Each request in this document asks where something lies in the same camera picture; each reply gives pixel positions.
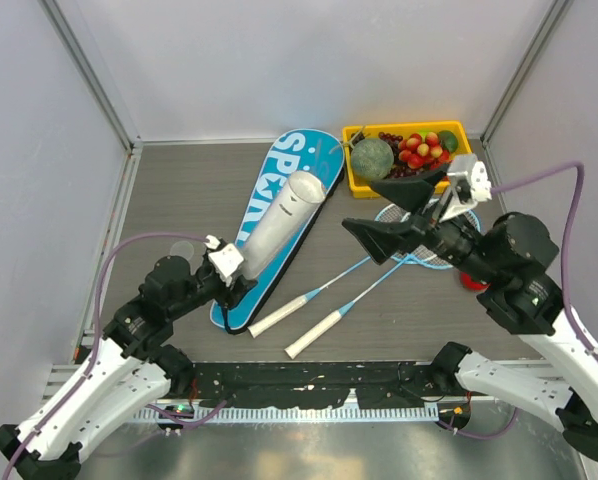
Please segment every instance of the green melon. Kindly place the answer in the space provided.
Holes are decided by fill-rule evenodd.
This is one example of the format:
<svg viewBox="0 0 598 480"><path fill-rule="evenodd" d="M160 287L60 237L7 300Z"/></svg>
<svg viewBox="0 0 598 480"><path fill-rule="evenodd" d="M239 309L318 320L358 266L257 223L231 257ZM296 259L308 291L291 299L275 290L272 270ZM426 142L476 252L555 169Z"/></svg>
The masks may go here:
<svg viewBox="0 0 598 480"><path fill-rule="evenodd" d="M352 149L350 166L368 181L385 178L392 168L394 155L390 145L378 138L366 138Z"/></svg>

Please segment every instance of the white racket grip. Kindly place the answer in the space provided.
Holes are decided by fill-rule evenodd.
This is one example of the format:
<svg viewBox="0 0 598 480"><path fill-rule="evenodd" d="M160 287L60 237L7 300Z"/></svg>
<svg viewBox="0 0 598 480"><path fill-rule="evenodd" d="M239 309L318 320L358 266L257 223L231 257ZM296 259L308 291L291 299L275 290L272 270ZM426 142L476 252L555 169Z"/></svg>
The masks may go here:
<svg viewBox="0 0 598 480"><path fill-rule="evenodd" d="M317 325L304 333L299 340L286 348L286 353L288 356L294 360L295 357L299 355L306 347L310 346L312 342L326 333L330 328L334 327L337 322L341 320L342 316L343 315L339 313L339 310L332 312Z"/></svg>
<svg viewBox="0 0 598 480"><path fill-rule="evenodd" d="M306 303L308 303L308 298L305 295L300 295L294 300L290 300L283 307L278 308L270 315L262 318L259 322L255 323L254 325L250 325L248 327L248 330L252 334L252 338L257 338L263 332L265 332L270 327L286 318L292 312L296 312L297 310L299 310Z"/></svg>

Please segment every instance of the apple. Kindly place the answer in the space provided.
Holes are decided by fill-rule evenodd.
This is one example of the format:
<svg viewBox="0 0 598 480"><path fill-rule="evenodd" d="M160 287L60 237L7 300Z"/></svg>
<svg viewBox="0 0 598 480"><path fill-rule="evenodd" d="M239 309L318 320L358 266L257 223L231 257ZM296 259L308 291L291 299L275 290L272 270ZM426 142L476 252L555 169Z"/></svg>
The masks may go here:
<svg viewBox="0 0 598 480"><path fill-rule="evenodd" d="M412 152L410 152L409 150L404 150L402 152L399 152L399 161L402 163L407 163L408 157L410 155L412 155Z"/></svg>
<svg viewBox="0 0 598 480"><path fill-rule="evenodd" d="M434 147L435 145L439 145L439 135L435 132L428 132L426 134L426 144L429 147Z"/></svg>
<svg viewBox="0 0 598 480"><path fill-rule="evenodd" d="M419 155L417 155L416 153L411 153L408 156L408 166L410 168L412 168L413 170L418 170L421 167L423 167L423 158Z"/></svg>
<svg viewBox="0 0 598 480"><path fill-rule="evenodd" d="M406 140L406 148L411 152L416 152L419 145L421 145L421 138L410 137Z"/></svg>
<svg viewBox="0 0 598 480"><path fill-rule="evenodd" d="M430 155L434 158L439 158L443 153L443 147L441 145L435 145L434 147L430 148Z"/></svg>
<svg viewBox="0 0 598 480"><path fill-rule="evenodd" d="M437 160L441 163L450 163L450 152L444 150Z"/></svg>
<svg viewBox="0 0 598 480"><path fill-rule="evenodd" d="M417 147L417 154L421 155L422 157L427 156L428 153L430 153L430 147L427 144L422 143Z"/></svg>

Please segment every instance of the yellow plastic crate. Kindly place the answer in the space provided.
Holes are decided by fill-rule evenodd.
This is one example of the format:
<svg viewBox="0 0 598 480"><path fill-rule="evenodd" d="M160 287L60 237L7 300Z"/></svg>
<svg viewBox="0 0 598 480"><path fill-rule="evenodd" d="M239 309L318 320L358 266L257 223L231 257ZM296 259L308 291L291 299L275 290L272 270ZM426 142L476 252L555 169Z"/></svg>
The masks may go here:
<svg viewBox="0 0 598 480"><path fill-rule="evenodd" d="M349 142L352 136L361 129L361 125L344 127L343 128L343 141ZM457 151L450 156L452 160L455 155L463 153L472 153L470 150L470 144L466 137L466 132L463 129L461 122L447 121L447 122L423 122L423 123L395 123L392 125L367 125L363 129L363 134L366 138L377 138L379 132L391 133L393 135L401 135L403 138L408 138L413 133L418 133L425 138L428 132L440 132L441 130L449 130L455 134L459 147ZM373 192L363 178L358 177L352 171L350 166L350 147L344 148L346 153L346 170L348 171L348 185L352 191L352 196L355 198L377 198L378 194ZM447 181L441 181L435 188L435 193L442 193L449 185Z"/></svg>

